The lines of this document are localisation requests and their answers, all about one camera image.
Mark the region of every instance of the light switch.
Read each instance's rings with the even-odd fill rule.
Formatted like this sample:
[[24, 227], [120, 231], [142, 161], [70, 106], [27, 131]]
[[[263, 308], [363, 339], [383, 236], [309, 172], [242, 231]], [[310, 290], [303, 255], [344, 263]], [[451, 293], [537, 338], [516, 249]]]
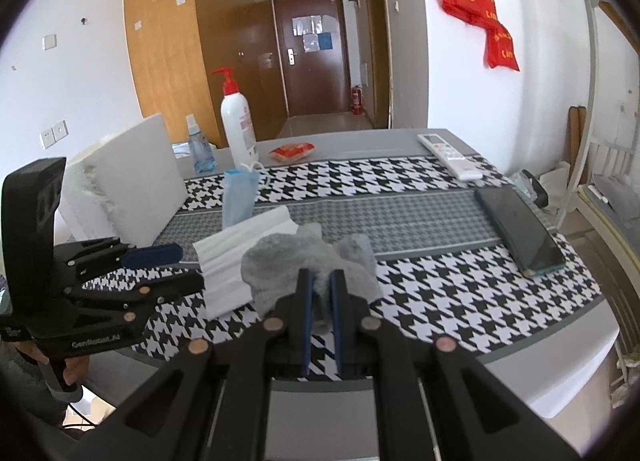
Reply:
[[56, 138], [53, 136], [52, 128], [48, 128], [47, 130], [40, 133], [40, 142], [43, 148], [49, 148], [50, 146], [56, 144]]
[[66, 121], [60, 121], [53, 126], [53, 137], [56, 141], [60, 141], [63, 137], [66, 137], [69, 131], [66, 129]]
[[360, 78], [362, 79], [362, 85], [369, 87], [369, 64], [363, 63], [360, 65]]
[[44, 51], [53, 49], [58, 45], [58, 37], [55, 34], [47, 35], [42, 39], [42, 48]]

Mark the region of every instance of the smartphone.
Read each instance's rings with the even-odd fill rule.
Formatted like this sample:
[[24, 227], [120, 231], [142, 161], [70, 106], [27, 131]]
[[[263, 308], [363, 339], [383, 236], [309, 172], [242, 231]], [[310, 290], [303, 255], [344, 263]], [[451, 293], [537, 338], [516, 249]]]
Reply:
[[476, 199], [525, 277], [564, 267], [562, 250], [513, 187], [480, 188]]

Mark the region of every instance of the door handle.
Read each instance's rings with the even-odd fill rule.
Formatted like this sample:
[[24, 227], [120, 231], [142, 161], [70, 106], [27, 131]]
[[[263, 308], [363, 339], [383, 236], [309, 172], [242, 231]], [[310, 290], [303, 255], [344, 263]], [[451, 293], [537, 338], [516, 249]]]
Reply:
[[294, 53], [293, 49], [287, 49], [287, 53], [289, 54], [289, 65], [294, 66], [296, 65], [296, 56], [298, 56], [298, 53]]

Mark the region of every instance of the houndstooth table runner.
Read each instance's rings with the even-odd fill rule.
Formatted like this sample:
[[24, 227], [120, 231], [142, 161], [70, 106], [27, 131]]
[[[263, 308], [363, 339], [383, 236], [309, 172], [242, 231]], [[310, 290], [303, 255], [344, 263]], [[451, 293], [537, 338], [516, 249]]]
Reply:
[[[322, 238], [328, 243], [351, 234], [367, 234], [379, 259], [416, 253], [425, 256], [500, 242], [471, 189], [321, 198], [289, 203], [287, 207], [296, 224], [319, 223]], [[257, 206], [254, 215], [268, 210], [273, 210], [273, 205]], [[540, 209], [533, 205], [532, 210], [552, 232], [554, 225]], [[184, 212], [167, 224], [155, 244], [177, 243], [184, 250], [184, 261], [197, 262], [193, 243], [221, 230], [219, 208]]]
[[[384, 298], [370, 306], [372, 313], [393, 322], [405, 335], [427, 342], [435, 334], [448, 333], [477, 354], [513, 345], [600, 297], [600, 288], [578, 254], [562, 235], [555, 239], [566, 266], [535, 280], [522, 276], [502, 245], [379, 262]], [[85, 287], [129, 290], [142, 279], [182, 271], [119, 269]], [[132, 349], [168, 360], [191, 339], [220, 343], [238, 337], [257, 321], [251, 305], [208, 321], [204, 298], [198, 293], [161, 305], [146, 325], [144, 341]], [[332, 334], [312, 338], [309, 380], [339, 380], [334, 351]]]
[[[484, 173], [478, 181], [453, 177], [433, 156], [319, 161], [267, 169], [271, 184], [260, 190], [258, 203], [280, 203], [325, 197], [352, 197], [384, 192], [426, 192], [504, 186], [510, 181], [487, 160], [469, 157]], [[223, 175], [186, 182], [188, 198], [180, 211], [222, 206]]]

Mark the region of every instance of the red pump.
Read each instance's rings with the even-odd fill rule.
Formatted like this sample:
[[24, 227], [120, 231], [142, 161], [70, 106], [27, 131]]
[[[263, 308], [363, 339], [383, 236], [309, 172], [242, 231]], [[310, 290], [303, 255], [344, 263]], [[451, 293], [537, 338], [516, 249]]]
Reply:
[[225, 96], [240, 92], [238, 82], [236, 82], [232, 76], [233, 69], [231, 67], [223, 67], [211, 72], [212, 75], [215, 75], [217, 73], [225, 73], [225, 83], [222, 86], [222, 92], [225, 93]]

